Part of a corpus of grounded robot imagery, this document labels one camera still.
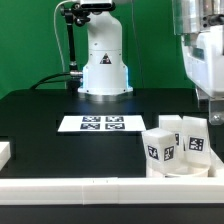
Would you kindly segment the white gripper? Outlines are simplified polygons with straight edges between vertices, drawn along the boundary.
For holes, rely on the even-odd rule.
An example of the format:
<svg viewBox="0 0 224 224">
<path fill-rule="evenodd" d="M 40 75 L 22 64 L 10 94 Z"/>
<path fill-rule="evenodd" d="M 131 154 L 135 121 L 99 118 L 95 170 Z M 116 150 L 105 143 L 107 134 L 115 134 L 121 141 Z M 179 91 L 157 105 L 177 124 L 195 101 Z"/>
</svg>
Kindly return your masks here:
<svg viewBox="0 0 224 224">
<path fill-rule="evenodd" d="M 181 47 L 187 77 L 195 88 L 198 107 L 212 125 L 224 124 L 224 26 L 183 35 Z"/>
</svg>

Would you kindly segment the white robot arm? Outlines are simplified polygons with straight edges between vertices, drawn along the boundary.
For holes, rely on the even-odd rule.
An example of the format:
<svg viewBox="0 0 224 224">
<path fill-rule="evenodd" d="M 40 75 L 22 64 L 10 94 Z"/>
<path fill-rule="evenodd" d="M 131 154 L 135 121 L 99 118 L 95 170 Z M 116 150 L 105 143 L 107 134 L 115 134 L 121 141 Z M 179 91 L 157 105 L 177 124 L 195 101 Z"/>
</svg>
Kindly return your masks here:
<svg viewBox="0 0 224 224">
<path fill-rule="evenodd" d="M 88 63 L 81 92 L 113 96 L 128 90 L 122 61 L 122 26 L 110 15 L 118 0 L 80 0 L 88 23 Z M 224 123 L 224 0 L 172 0 L 174 33 L 181 37 L 185 71 L 209 121 Z"/>
</svg>

